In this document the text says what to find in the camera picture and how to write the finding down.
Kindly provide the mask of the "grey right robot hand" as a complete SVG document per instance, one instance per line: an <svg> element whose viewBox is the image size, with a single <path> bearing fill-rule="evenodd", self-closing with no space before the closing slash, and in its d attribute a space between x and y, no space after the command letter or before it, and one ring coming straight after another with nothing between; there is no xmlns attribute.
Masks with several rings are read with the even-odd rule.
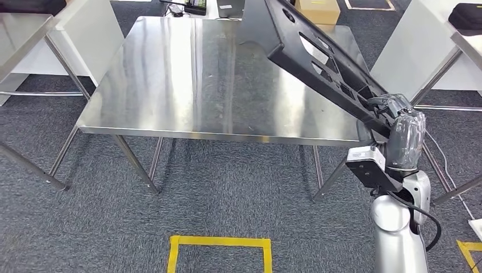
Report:
<svg viewBox="0 0 482 273"><path fill-rule="evenodd" d="M416 171L426 131L424 113L414 109L403 94L385 94L370 98L368 103L393 118L386 146L387 167Z"/></svg>

